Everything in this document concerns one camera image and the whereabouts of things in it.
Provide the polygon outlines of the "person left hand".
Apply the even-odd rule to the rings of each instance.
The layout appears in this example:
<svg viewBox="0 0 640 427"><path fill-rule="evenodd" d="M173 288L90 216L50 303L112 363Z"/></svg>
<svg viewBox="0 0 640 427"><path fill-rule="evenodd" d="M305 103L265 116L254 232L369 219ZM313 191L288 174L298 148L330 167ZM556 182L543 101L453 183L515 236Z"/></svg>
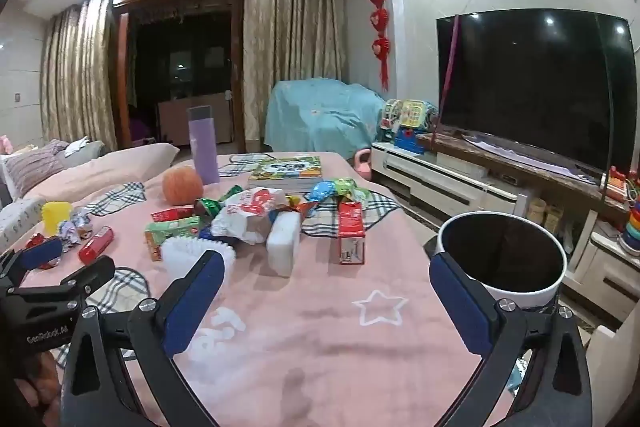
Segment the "person left hand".
<svg viewBox="0 0 640 427"><path fill-rule="evenodd" d="M43 425L60 425L61 384L58 366L51 352L36 353L24 361L26 378L14 383Z"/></svg>

